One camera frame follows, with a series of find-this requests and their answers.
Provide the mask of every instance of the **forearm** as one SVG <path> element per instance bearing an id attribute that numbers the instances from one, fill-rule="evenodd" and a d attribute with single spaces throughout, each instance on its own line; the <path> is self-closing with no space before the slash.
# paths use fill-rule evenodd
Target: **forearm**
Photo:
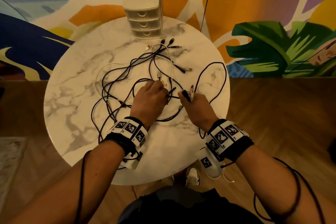
<path id="1" fill-rule="evenodd" d="M 87 223 L 100 205 L 124 154 L 118 144 L 106 141 L 86 157 L 81 223 Z M 30 202 L 11 223 L 73 223 L 78 206 L 81 167 L 82 160 Z"/>
<path id="2" fill-rule="evenodd" d="M 283 214 L 295 202 L 298 188 L 292 172 L 256 146 L 249 147 L 236 164 L 250 184 L 260 202 L 272 213 Z M 301 197 L 295 212 L 285 223 L 320 223 L 320 217 L 313 198 L 302 181 Z M 335 205 L 317 195 L 326 223 L 336 219 Z"/>

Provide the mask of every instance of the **person's left hand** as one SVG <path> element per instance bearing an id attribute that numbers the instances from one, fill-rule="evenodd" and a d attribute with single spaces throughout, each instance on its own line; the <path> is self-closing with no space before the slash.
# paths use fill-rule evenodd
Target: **person's left hand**
<path id="1" fill-rule="evenodd" d="M 160 81 L 148 81 L 134 97 L 131 117 L 141 120 L 146 130 L 161 115 L 168 98 L 168 90 Z"/>

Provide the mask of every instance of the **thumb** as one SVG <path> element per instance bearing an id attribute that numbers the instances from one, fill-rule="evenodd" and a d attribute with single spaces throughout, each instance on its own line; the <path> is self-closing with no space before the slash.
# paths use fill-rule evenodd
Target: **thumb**
<path id="1" fill-rule="evenodd" d="M 182 91 L 178 92 L 178 96 L 180 98 L 181 104 L 183 104 L 184 107 L 187 107 L 190 105 L 190 102 L 183 96 Z"/>

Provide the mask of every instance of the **hand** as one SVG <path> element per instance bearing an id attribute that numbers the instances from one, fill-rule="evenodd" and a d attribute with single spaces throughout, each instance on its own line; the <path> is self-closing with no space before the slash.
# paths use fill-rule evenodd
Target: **hand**
<path id="1" fill-rule="evenodd" d="M 182 91 L 178 93 L 178 96 L 185 107 L 191 122 L 204 132 L 208 133 L 209 129 L 215 121 L 219 120 L 219 118 L 216 116 L 206 96 L 194 93 L 194 100 L 192 103 L 188 102 L 188 100 L 182 95 Z"/>
<path id="2" fill-rule="evenodd" d="M 160 81 L 148 81 L 134 97 L 130 116 L 141 120 L 146 130 L 161 115 L 167 104 L 168 90 Z"/>

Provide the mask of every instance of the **white marble tabletop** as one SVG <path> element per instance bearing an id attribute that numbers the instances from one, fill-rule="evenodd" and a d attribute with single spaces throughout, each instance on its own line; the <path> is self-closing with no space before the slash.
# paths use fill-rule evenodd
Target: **white marble tabletop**
<path id="1" fill-rule="evenodd" d="M 172 59 L 182 67 L 193 70 L 183 74 L 173 70 L 173 78 L 182 87 L 189 89 L 195 84 L 200 72 L 211 62 L 223 62 L 212 44 L 201 32 L 177 19 L 164 17 L 162 38 L 166 43 L 174 37 L 173 45 L 182 48 L 171 49 Z M 91 121 L 91 109 L 100 96 L 94 90 L 95 77 L 104 65 L 115 62 L 128 65 L 130 60 L 140 56 L 147 45 L 160 43 L 161 38 L 139 40 L 132 36 L 126 17 L 107 22 L 75 42 L 61 57 L 48 81 L 44 99 L 44 118 L 49 136 L 61 156 L 73 166 L 88 150 L 98 145 L 98 131 Z M 158 66 L 170 74 L 170 63 L 157 59 Z M 149 61 L 131 70 L 129 77 L 117 82 L 111 93 L 124 99 L 137 79 L 149 78 Z M 101 91 L 101 80 L 105 72 L 122 65 L 109 65 L 99 73 L 96 85 Z M 157 70 L 152 66 L 156 79 Z M 112 72 L 105 82 L 110 82 L 120 75 Z M 218 94 L 225 76 L 226 84 L 221 94 L 212 102 L 216 114 L 225 118 L 230 100 L 229 76 L 222 65 L 211 65 L 202 75 L 197 92 L 205 94 L 208 100 Z M 135 92 L 143 86 L 137 84 Z M 112 101 L 112 107 L 119 103 Z M 160 118 L 173 115 L 179 108 L 180 101 L 172 99 L 164 108 Z M 129 108 L 123 108 L 118 119 L 128 116 Z M 106 105 L 101 101 L 94 111 L 94 120 L 99 127 L 107 118 Z M 108 120 L 103 129 L 103 137 L 113 125 Z M 198 129 L 188 119 L 185 109 L 169 122 L 157 122 L 149 129 L 149 139 L 145 143 L 146 152 L 136 170 L 118 170 L 112 184 L 135 185 L 153 182 L 181 171 L 197 160 L 196 152 L 204 146 Z"/>

